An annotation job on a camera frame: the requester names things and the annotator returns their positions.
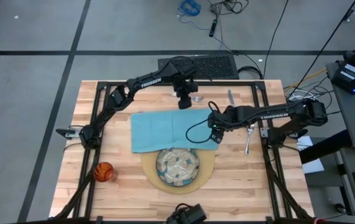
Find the cable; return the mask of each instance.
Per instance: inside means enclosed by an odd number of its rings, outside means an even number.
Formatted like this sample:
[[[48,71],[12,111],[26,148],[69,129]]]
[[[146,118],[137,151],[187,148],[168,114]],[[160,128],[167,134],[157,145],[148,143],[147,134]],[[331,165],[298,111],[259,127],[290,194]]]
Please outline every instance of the cable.
[[[308,80],[308,79],[311,79],[311,78],[313,78],[313,77],[316,77],[317,75],[319,75],[319,74],[321,74],[321,73],[323,73],[323,72],[325,72],[325,71],[326,71],[326,68],[323,68],[323,69],[321,69],[320,71],[318,71],[318,72],[316,72],[316,73],[310,75],[309,77],[306,77],[306,78],[304,79],[304,81],[305,81],[305,80]],[[289,89],[291,89],[291,88],[293,88],[293,87],[298,86],[299,83],[300,83],[300,82],[296,82],[296,83],[293,84],[293,85],[289,85],[289,86],[284,87],[284,89],[289,90]]]
[[[346,213],[344,213],[344,214],[340,214],[340,215],[337,215],[337,216],[333,216],[333,217],[329,217],[329,218],[324,218],[324,220],[328,220],[328,219],[332,219],[332,218],[338,218],[338,217],[340,217],[340,216],[348,215],[348,214],[349,214],[349,213],[346,212]]]
[[[329,98],[330,98],[331,101],[329,102],[328,106],[326,106],[326,108],[325,108],[325,109],[328,109],[328,108],[331,106],[332,101],[333,101],[331,92],[328,91],[326,88],[323,88],[322,86],[314,86],[314,90],[315,90],[315,88],[322,88],[322,89],[324,89],[324,90],[326,91],[324,94],[322,94],[322,95],[320,95],[320,96],[323,96],[323,95],[325,95],[325,94],[329,94]]]
[[[295,99],[295,100],[302,100],[302,99],[307,99],[307,98],[316,99],[316,100],[318,99],[316,97],[316,94],[318,94],[318,93],[312,93],[310,91],[305,91],[305,90],[296,90],[296,91],[297,92],[304,92],[304,93],[306,93],[306,95],[302,96],[302,95],[294,95],[294,94],[292,94],[292,96],[289,98],[290,101],[292,101],[293,99]]]
[[[351,10],[351,8],[355,5],[355,0],[353,1],[353,3],[351,4],[350,8],[347,10],[347,12],[344,14],[346,15],[347,13],[349,13],[349,11]],[[300,84],[302,84],[302,82],[304,81],[304,79],[306,78],[308,72],[311,70],[311,68],[314,66],[315,62],[317,61],[318,57],[322,54],[322,52],[324,51],[325,47],[328,45],[329,41],[332,39],[332,37],[334,36],[334,33],[338,30],[339,26],[342,24],[342,22],[344,21],[344,17],[341,18],[339,24],[336,26],[336,28],[334,29],[334,31],[332,32],[331,36],[328,38],[328,40],[326,41],[326,43],[324,44],[324,46],[322,46],[321,50],[318,52],[318,54],[316,55],[316,57],[314,58],[313,63],[311,63],[310,67],[308,68],[307,72],[304,74],[303,78],[299,81],[299,84],[295,87],[294,91],[297,89],[298,86],[300,86]]]
[[[267,66],[267,59],[269,58],[269,54],[270,54],[270,51],[271,51],[271,46],[272,46],[272,43],[273,43],[273,41],[274,41],[275,34],[277,33],[277,29],[278,29],[278,27],[279,27],[279,24],[281,23],[281,20],[282,20],[284,14],[285,14],[285,10],[286,10],[286,8],[287,8],[288,2],[289,2],[289,0],[287,0],[287,2],[285,3],[284,9],[283,9],[283,11],[282,11],[282,13],[281,13],[281,17],[279,18],[277,27],[276,27],[275,30],[274,30],[274,34],[272,34],[272,38],[271,38],[271,43],[270,43],[269,50],[267,51],[267,55],[265,56],[265,60],[264,60],[264,72],[263,72],[263,77],[264,77],[264,78],[265,78],[265,68],[266,68],[266,66]]]
[[[332,115],[332,114],[337,114],[337,113],[341,113],[341,111],[335,111],[335,112],[332,112],[332,113],[327,113],[326,115]]]
[[[297,87],[297,89],[304,89],[304,88],[307,88],[307,87],[309,87],[309,86],[312,86],[312,85],[314,85],[314,84],[316,84],[316,83],[318,83],[317,85],[319,85],[319,84],[322,83],[325,79],[326,79],[326,78],[322,79],[321,81],[317,81],[317,82],[310,83],[310,84],[308,84],[307,86],[304,86],[304,87],[301,87],[301,88]]]
[[[203,140],[203,141],[192,141],[192,140],[188,137],[188,132],[189,132],[191,129],[193,129],[193,128],[197,127],[198,125],[203,124],[203,123],[205,123],[205,122],[207,122],[207,121],[208,121],[208,119],[206,119],[206,120],[204,120],[204,121],[201,121],[201,122],[199,122],[199,123],[197,123],[197,124],[194,124],[193,126],[189,127],[189,128],[187,129],[187,131],[185,132],[185,138],[186,138],[189,142],[195,143],[195,144],[201,144],[201,143],[204,143],[204,142],[209,141],[209,140],[210,140],[210,137],[211,137],[211,134],[209,135],[209,137],[208,137],[206,140]]]
[[[213,37],[221,43],[221,45],[219,47],[219,54],[220,54],[220,50],[221,50],[222,46],[225,46],[227,51],[229,53],[231,53],[232,52],[231,49],[229,47],[227,47],[227,45],[223,39],[223,25],[222,25],[220,16],[227,15],[227,14],[241,13],[249,5],[249,0],[245,0],[245,2],[246,2],[245,6],[243,6],[243,4],[241,2],[239,2],[238,0],[224,0],[224,1],[216,2],[216,3],[212,3],[210,0],[208,0],[208,2],[210,4],[210,11],[216,16],[217,23],[220,26],[220,39],[221,40],[218,40],[213,34]],[[226,8],[226,10],[228,12],[226,12],[226,13],[221,12],[223,10],[223,6]]]
[[[317,85],[315,85],[313,88],[311,88],[311,89],[307,92],[307,94],[303,96],[303,99],[304,99],[309,93],[311,93],[311,94],[316,94],[316,93],[312,93],[311,91],[312,91],[312,90],[315,90],[316,87],[320,87],[320,85],[322,84],[322,82],[325,81],[327,78],[328,78],[328,77],[325,77],[325,78],[323,78],[321,81],[313,82],[313,83],[311,83],[311,84],[309,84],[309,85],[303,87],[303,88],[306,88],[306,87],[309,87],[309,86],[314,85],[314,84],[317,83]]]
[[[178,11],[184,15],[197,16],[201,12],[201,4],[196,3],[194,0],[182,0]]]
[[[175,211],[178,210],[178,208],[180,208],[182,205],[186,206],[187,208],[191,208],[192,206],[191,205],[187,205],[186,203],[179,203],[176,208],[175,208]]]
[[[217,112],[221,113],[221,112],[220,112],[220,109],[219,109],[219,106],[218,106],[215,102],[209,101],[209,102],[208,102],[208,106],[209,106],[209,109],[210,109],[211,111],[217,111]]]
[[[238,69],[238,73],[239,73],[239,72],[242,72],[242,71],[245,71],[245,70],[248,70],[248,71],[252,71],[252,72],[257,73],[257,74],[260,76],[260,79],[261,79],[261,80],[264,79],[263,74],[262,74],[262,72],[261,72],[259,66],[257,65],[257,63],[256,63],[253,59],[251,59],[247,54],[245,54],[245,53],[243,53],[243,52],[240,52],[240,51],[238,51],[238,50],[233,50],[233,51],[231,51],[231,53],[232,53],[232,54],[236,53],[237,55],[243,55],[243,56],[247,57],[250,61],[252,61],[252,62],[256,65],[256,68],[254,68],[254,67],[252,67],[252,66],[243,66],[243,67],[241,67],[240,69]]]
[[[80,143],[80,142],[79,142],[79,143],[73,143],[73,144],[70,144],[70,145],[65,146],[64,152],[65,152],[65,150],[68,149],[69,147],[71,147],[71,146],[76,146],[76,145],[78,145],[78,144],[81,144],[81,143]]]
[[[240,69],[238,69],[238,73],[241,73],[243,71],[254,72],[260,77],[261,80],[264,79],[262,72],[259,69],[255,68],[253,66],[246,65],[246,66],[243,66]]]
[[[208,0],[208,2],[210,3],[210,11],[216,15],[216,19],[219,19],[219,16],[222,15],[239,14],[243,10],[245,10],[247,5],[249,5],[248,0],[245,0],[246,2],[245,6],[238,0],[224,0],[216,3],[212,3],[210,0]],[[228,12],[225,13],[221,12],[223,10],[223,6],[226,8]]]
[[[182,17],[185,16],[185,14],[182,14],[182,15],[179,15],[179,21],[182,23],[182,24],[193,24],[198,30],[210,30],[209,28],[201,28],[199,27],[197,24],[195,24],[193,21],[182,21]],[[220,47],[219,47],[219,53],[220,53],[220,49],[221,47],[225,44],[223,41],[219,40],[216,36],[213,36],[213,38],[215,40],[217,40],[219,43],[220,43]]]

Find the metal utensil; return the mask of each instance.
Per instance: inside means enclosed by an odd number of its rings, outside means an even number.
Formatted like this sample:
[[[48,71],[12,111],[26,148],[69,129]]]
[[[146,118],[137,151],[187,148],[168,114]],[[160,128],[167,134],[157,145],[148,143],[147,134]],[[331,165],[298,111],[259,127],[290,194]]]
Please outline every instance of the metal utensil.
[[[203,96],[193,96],[192,100],[195,102],[201,102],[203,100]]]
[[[246,148],[245,148],[245,155],[249,155],[249,143],[251,141],[251,134],[254,130],[254,124],[251,124],[248,128],[247,128],[247,143],[246,143]]]
[[[234,103],[234,98],[233,98],[233,93],[231,90],[228,90],[228,99],[229,99],[229,103],[235,107],[235,103]]]

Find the gray floor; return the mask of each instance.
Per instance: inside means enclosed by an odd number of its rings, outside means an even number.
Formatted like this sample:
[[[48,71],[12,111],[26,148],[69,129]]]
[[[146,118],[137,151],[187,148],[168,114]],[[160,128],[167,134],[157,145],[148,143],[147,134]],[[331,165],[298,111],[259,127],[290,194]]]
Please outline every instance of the gray floor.
[[[177,17],[180,1],[91,0],[78,50],[218,50],[219,42],[208,32]],[[208,27],[213,15],[207,1],[201,14],[192,19]],[[352,0],[290,1],[275,36],[273,50],[320,50]],[[223,36],[232,49],[267,50],[284,6],[284,0],[251,1],[239,15],[222,17]],[[0,0],[0,50],[70,50],[85,0]],[[355,49],[355,16],[344,23],[326,48]],[[173,55],[151,56],[76,56],[55,128],[70,124],[78,88],[82,80],[125,80],[157,69],[157,59]],[[265,55],[250,55],[264,67]],[[315,56],[271,55],[266,78],[281,79],[291,85],[304,75]],[[16,222],[34,168],[56,92],[67,62],[67,55],[0,55],[0,223]],[[321,56],[311,72],[341,57]],[[235,56],[237,66],[251,65],[243,56]],[[241,73],[241,79],[253,79]],[[321,80],[319,75],[306,83]],[[326,80],[322,86],[331,89]],[[328,112],[339,110],[336,100]],[[328,96],[320,98],[329,103]],[[310,135],[327,137],[344,129],[340,114],[331,115]],[[45,158],[28,220],[47,218],[62,160],[65,140],[54,132]],[[310,188],[316,215],[337,215],[325,203],[328,189]]]

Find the white paper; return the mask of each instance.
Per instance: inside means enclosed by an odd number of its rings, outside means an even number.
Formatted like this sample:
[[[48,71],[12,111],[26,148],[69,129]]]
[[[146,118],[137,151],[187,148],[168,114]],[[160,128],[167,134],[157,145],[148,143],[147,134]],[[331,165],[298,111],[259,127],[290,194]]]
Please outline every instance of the white paper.
[[[303,136],[298,139],[297,148],[301,151],[313,145],[311,138],[309,136]],[[305,174],[310,174],[313,172],[324,171],[324,167],[320,161],[320,159],[316,159],[311,162],[307,162],[303,164],[303,171]]]

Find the round placemat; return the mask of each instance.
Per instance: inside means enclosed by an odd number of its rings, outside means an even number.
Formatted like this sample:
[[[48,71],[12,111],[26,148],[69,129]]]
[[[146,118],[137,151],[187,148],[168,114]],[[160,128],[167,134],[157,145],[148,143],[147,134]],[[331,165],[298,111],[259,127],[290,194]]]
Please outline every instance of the round placemat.
[[[198,155],[200,167],[195,179],[186,186],[172,187],[161,180],[157,172],[157,158],[160,151],[140,154],[142,169],[149,182],[157,189],[170,194],[187,194],[204,185],[213,173],[215,151],[196,149],[195,152]]]

